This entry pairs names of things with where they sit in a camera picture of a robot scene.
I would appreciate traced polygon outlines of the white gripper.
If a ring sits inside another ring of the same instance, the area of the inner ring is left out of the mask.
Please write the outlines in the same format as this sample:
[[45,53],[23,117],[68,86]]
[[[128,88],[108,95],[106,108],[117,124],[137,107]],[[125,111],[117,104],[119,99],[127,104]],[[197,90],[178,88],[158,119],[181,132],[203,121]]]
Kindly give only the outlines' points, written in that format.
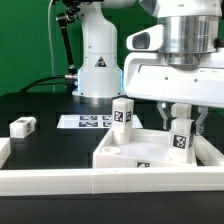
[[160,53],[130,53],[124,64],[124,89],[129,97],[161,101],[157,109],[168,129],[166,102],[198,105],[196,134],[204,131],[207,107],[224,108],[224,51],[203,54],[199,66],[169,66]]

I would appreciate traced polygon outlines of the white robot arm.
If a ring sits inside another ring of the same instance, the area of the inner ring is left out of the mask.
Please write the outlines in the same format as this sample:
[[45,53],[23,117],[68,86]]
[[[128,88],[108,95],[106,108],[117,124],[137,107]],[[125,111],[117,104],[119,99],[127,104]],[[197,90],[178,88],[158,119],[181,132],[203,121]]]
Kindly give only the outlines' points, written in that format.
[[[103,8],[138,2],[157,24],[130,35],[124,69],[117,66],[117,30]],[[224,108],[223,0],[101,0],[80,5],[83,65],[77,94],[91,100],[130,97]]]

